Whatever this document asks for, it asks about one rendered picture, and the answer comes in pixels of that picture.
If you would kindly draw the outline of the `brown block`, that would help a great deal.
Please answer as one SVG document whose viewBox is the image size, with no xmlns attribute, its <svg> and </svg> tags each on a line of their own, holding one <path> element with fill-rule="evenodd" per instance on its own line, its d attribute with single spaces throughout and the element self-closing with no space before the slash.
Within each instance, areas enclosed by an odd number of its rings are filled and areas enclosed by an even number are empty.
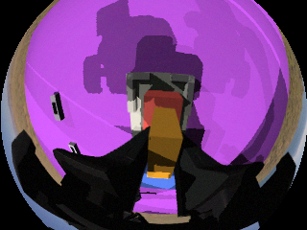
<svg viewBox="0 0 307 230">
<path fill-rule="evenodd" d="M 176 168 L 181 146 L 181 129 L 175 108 L 153 107 L 150 123 L 147 177 L 170 179 Z"/>
</svg>

